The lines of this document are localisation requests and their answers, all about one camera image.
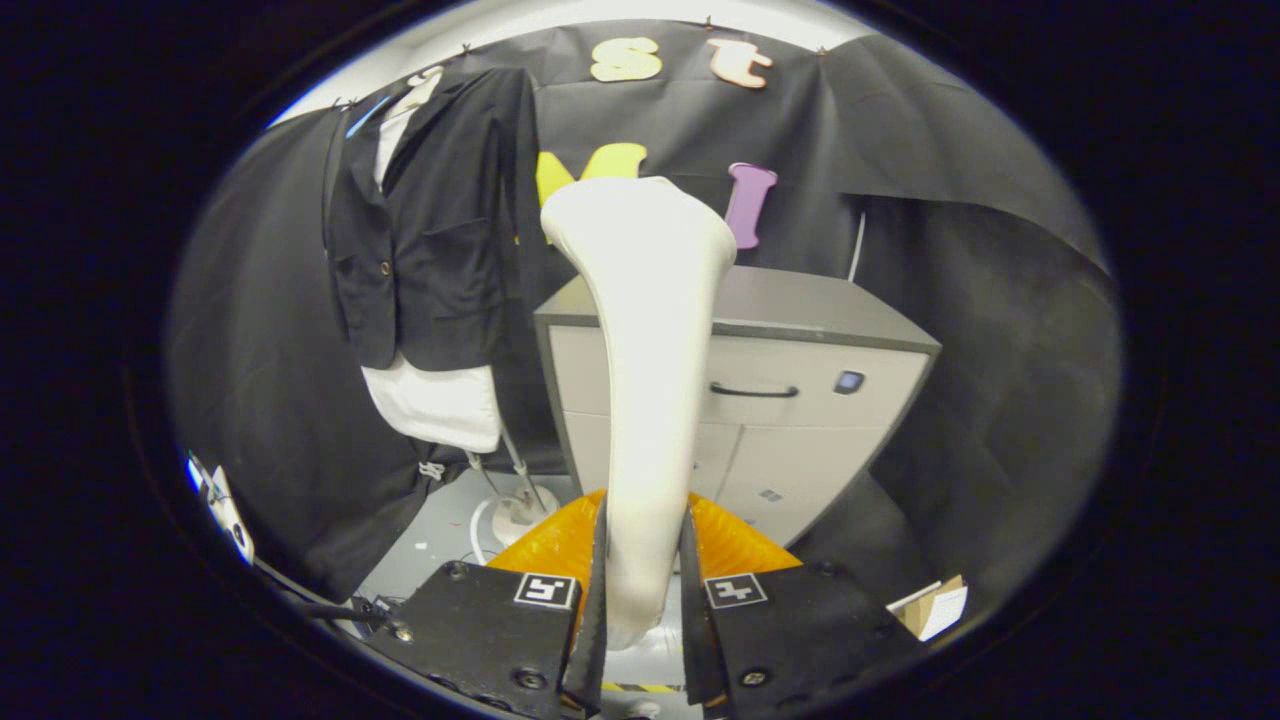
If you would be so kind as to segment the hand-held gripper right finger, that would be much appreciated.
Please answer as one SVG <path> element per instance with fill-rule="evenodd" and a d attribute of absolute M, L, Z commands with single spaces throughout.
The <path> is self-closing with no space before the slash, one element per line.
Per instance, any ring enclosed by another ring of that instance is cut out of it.
<path fill-rule="evenodd" d="M 804 562 L 689 496 L 680 537 L 687 702 L 707 717 L 805 717 L 904 674 L 922 643 L 840 562 Z"/>

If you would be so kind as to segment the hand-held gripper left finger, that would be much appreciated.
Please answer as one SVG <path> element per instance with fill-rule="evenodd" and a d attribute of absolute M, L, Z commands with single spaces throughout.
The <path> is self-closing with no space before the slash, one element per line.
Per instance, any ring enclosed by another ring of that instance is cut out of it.
<path fill-rule="evenodd" d="M 604 506 L 604 492 L 593 492 L 486 565 L 442 565 L 370 637 L 370 647 L 508 714 L 595 716 L 607 639 Z"/>

